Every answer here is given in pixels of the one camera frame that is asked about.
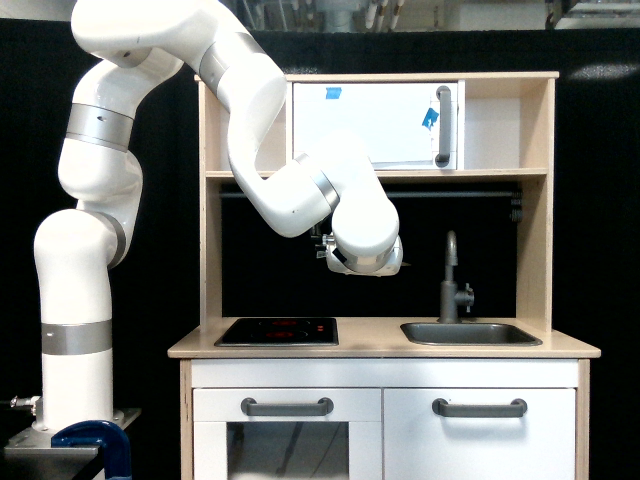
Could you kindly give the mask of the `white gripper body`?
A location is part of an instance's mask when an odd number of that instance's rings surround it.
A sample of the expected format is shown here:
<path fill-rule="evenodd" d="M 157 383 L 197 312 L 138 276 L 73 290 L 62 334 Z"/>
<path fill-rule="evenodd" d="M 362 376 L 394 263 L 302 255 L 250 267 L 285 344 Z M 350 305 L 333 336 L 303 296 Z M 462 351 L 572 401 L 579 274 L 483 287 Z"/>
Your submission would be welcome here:
<path fill-rule="evenodd" d="M 399 236 L 388 252 L 377 256 L 344 254 L 331 234 L 323 236 L 323 248 L 329 270 L 345 275 L 396 275 L 403 261 L 403 247 Z"/>

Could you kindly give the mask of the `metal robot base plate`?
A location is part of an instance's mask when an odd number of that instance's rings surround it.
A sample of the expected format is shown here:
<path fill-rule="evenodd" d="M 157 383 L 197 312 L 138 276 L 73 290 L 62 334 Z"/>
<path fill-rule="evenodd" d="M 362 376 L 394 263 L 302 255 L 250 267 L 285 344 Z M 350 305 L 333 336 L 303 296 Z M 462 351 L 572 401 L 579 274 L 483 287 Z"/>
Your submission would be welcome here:
<path fill-rule="evenodd" d="M 115 410 L 113 423 L 126 430 L 142 413 L 141 408 L 123 408 Z M 46 427 L 34 426 L 36 422 L 11 437 L 8 445 L 4 447 L 4 453 L 9 458 L 46 455 L 64 457 L 94 458 L 99 453 L 97 445 L 79 445 L 52 447 L 51 439 L 55 432 Z"/>

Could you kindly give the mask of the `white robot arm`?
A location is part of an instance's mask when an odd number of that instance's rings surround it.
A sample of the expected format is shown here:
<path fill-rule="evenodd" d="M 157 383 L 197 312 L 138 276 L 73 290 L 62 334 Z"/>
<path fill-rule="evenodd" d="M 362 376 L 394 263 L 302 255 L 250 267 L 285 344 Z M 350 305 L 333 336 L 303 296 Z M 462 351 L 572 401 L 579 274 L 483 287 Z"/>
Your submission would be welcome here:
<path fill-rule="evenodd" d="M 183 66 L 228 112 L 231 172 L 276 233 L 296 237 L 330 219 L 333 271 L 399 270 L 398 214 L 356 136 L 332 133 L 270 177 L 258 173 L 257 153 L 284 105 L 287 81 L 223 3 L 79 1 L 71 27 L 98 63 L 74 92 L 58 164 L 76 206 L 48 216 L 34 238 L 43 428 L 114 417 L 109 272 L 130 248 L 143 186 L 130 136 L 141 101 Z"/>

